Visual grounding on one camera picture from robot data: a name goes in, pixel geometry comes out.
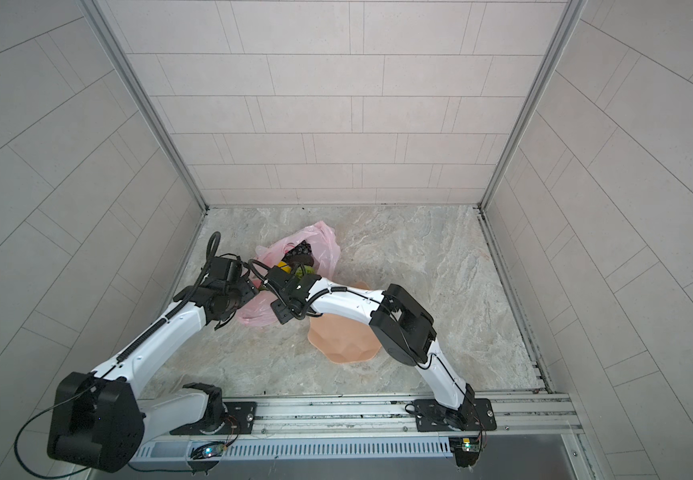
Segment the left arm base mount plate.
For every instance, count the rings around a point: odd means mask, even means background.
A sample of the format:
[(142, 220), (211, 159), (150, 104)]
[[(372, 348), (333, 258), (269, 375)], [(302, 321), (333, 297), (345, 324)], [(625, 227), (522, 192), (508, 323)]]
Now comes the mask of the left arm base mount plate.
[(258, 404), (251, 401), (224, 402), (220, 410), (208, 407), (204, 418), (198, 422), (182, 425), (170, 435), (246, 435), (252, 433)]

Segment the pink scalloped plate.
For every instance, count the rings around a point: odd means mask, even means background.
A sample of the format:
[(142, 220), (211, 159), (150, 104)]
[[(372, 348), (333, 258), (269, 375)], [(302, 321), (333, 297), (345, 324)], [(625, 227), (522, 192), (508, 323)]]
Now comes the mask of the pink scalloped plate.
[(310, 316), (308, 341), (328, 360), (336, 364), (359, 363), (372, 360), (382, 346), (368, 324), (349, 317), (321, 312)]

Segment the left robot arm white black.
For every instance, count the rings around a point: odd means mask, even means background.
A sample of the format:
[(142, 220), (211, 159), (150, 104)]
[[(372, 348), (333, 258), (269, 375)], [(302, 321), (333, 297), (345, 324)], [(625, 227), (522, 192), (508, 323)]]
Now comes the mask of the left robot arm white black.
[(238, 439), (242, 424), (224, 406), (218, 386), (192, 382), (154, 400), (140, 397), (182, 344), (208, 325), (228, 325), (258, 292), (240, 256), (218, 254), (220, 239), (220, 232), (212, 233), (198, 279), (178, 292), (142, 334), (94, 370), (72, 372), (60, 382), (49, 458), (114, 473), (140, 445), (166, 433), (224, 434), (224, 447)]

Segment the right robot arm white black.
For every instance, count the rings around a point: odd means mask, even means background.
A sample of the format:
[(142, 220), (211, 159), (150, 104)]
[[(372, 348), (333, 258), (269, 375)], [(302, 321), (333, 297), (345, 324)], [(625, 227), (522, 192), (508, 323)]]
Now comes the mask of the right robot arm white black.
[(496, 428), (488, 402), (477, 403), (472, 387), (449, 365), (432, 316), (403, 287), (352, 288), (314, 273), (298, 277), (258, 260), (248, 262), (248, 269), (276, 296), (272, 310), (281, 324), (318, 314), (364, 324), (391, 358), (415, 368), (431, 388), (435, 421), (459, 431)]

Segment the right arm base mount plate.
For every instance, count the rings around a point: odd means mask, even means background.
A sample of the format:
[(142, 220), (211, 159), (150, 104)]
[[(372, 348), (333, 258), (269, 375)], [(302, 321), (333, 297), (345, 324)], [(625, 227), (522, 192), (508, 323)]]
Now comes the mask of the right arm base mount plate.
[(497, 429), (491, 402), (486, 398), (465, 398), (458, 410), (433, 399), (416, 399), (406, 405), (419, 432), (490, 432)]

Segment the dark fake grapes bunch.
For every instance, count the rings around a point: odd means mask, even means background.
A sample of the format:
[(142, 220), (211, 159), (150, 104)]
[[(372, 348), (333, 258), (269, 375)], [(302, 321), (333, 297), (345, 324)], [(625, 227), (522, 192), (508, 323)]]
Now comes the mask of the dark fake grapes bunch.
[(306, 241), (300, 242), (292, 250), (284, 255), (283, 262), (288, 265), (308, 265), (314, 267), (314, 256), (312, 255), (312, 246)]

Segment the pink plastic bag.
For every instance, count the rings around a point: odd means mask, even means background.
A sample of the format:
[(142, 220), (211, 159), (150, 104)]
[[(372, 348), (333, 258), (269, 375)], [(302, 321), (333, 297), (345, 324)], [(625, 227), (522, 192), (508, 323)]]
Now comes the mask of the pink plastic bag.
[[(268, 248), (256, 248), (256, 261), (268, 267), (279, 267), (297, 278), (304, 273), (320, 274), (330, 277), (336, 271), (342, 250), (336, 242), (336, 230), (323, 221), (290, 235)], [(268, 270), (256, 265), (256, 270), (266, 273)], [(262, 280), (248, 270), (252, 284), (260, 290), (256, 297), (242, 306), (236, 317), (241, 324), (250, 327), (264, 327), (278, 322), (272, 311), (272, 302), (276, 296), (262, 286)]]

